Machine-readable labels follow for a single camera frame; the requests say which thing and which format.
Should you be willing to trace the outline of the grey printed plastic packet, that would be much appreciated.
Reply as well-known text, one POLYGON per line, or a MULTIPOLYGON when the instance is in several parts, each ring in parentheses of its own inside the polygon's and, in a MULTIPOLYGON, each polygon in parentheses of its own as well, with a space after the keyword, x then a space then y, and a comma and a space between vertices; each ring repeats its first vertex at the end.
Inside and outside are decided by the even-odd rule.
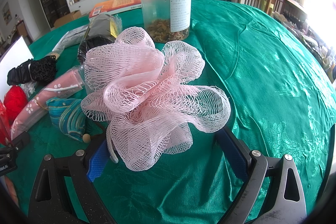
POLYGON ((68 31, 54 46, 53 51, 62 51, 68 47, 79 44, 88 28, 88 24, 68 31))

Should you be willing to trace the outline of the teal embroidered fabric pouch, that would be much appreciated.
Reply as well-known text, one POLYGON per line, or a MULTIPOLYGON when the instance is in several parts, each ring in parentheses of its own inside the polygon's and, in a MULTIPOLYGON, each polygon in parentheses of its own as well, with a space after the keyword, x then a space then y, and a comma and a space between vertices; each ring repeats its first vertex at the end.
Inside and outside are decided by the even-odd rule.
POLYGON ((81 109, 81 99, 54 97, 47 100, 46 105, 52 125, 69 138, 83 142, 86 116, 81 109))

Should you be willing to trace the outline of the black yarn in plastic bag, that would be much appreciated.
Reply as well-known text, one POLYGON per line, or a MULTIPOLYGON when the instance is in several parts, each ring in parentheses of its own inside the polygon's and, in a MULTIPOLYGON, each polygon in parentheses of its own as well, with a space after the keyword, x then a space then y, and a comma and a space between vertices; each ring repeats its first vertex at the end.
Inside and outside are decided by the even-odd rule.
POLYGON ((92 48, 114 43, 122 31, 122 19, 118 15, 100 14, 93 18, 80 42, 77 59, 84 64, 86 53, 92 48))

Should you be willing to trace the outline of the clear jar black lid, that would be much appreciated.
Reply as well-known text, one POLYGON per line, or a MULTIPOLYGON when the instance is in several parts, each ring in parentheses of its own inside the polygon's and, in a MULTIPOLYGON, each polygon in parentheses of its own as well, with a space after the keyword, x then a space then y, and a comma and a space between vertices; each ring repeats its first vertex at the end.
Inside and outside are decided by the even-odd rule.
POLYGON ((157 43, 189 36, 191 0, 141 0, 143 24, 157 43))

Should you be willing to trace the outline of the white storage box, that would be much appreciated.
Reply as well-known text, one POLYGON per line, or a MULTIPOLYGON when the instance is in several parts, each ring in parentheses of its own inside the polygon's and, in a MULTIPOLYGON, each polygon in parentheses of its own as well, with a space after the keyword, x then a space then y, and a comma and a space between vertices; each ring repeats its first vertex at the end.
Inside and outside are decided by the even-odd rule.
POLYGON ((28 59, 33 59, 33 54, 29 50, 24 38, 20 36, 11 47, 1 57, 0 62, 0 96, 1 101, 3 97, 9 91, 10 85, 7 84, 8 72, 21 65, 28 59))

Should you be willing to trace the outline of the orange book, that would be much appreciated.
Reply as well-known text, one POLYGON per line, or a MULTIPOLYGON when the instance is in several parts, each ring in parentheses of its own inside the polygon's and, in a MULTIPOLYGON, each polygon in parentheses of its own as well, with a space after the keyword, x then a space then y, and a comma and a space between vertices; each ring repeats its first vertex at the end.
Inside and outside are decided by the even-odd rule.
POLYGON ((89 13, 89 20, 100 14, 115 15, 120 12, 140 9, 141 0, 108 0, 98 3, 89 13))

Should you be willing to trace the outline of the pink mesh bath pouf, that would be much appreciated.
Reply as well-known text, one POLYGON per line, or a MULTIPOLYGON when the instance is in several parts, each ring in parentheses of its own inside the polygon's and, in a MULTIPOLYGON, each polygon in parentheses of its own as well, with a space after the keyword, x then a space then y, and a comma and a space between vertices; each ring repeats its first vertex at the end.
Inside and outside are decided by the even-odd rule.
POLYGON ((190 125, 205 133, 221 129, 230 102, 220 88, 193 84, 204 67, 195 47, 174 40, 159 50, 140 27, 89 50, 84 61, 89 92, 81 108, 88 118, 108 122, 111 158, 132 171, 147 170, 162 154, 193 145, 190 125))

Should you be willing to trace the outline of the red yarn ball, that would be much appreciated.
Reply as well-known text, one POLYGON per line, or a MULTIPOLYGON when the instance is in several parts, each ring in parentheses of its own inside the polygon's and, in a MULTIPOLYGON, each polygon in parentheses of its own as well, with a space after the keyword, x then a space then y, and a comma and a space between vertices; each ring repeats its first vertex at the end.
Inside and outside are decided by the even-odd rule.
POLYGON ((3 104, 9 124, 12 125, 18 114, 24 109, 28 100, 23 89, 17 85, 12 86, 4 96, 3 104))

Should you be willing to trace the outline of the pink floral cloth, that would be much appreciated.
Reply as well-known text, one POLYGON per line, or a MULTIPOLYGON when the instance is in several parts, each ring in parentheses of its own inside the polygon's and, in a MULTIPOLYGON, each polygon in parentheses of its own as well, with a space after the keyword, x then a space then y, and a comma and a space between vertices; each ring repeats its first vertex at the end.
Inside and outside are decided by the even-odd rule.
POLYGON ((53 80, 35 95, 15 118, 11 129, 11 140, 36 124, 47 114, 47 101, 51 98, 69 98, 84 88, 84 68, 75 66, 53 80))

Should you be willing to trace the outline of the cardboard box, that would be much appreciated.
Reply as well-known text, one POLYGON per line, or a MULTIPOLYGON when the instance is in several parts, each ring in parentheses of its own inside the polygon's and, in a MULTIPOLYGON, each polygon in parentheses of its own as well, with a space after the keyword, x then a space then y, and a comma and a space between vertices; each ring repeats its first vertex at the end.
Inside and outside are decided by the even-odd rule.
POLYGON ((67 24, 69 22, 72 22, 73 20, 78 19, 80 17, 81 17, 80 10, 76 10, 76 11, 70 12, 69 14, 64 15, 61 18, 57 19, 54 22, 54 27, 55 28, 59 28, 59 27, 65 25, 65 24, 67 24))

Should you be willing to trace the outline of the black lace fabric bundle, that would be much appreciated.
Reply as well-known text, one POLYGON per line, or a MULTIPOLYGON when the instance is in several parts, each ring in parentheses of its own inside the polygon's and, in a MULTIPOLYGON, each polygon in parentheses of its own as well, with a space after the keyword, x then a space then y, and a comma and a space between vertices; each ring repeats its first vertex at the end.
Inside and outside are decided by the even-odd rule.
POLYGON ((7 74, 9 86, 26 84, 31 81, 49 84, 56 76, 57 59, 54 55, 43 57, 40 60, 29 59, 7 74))

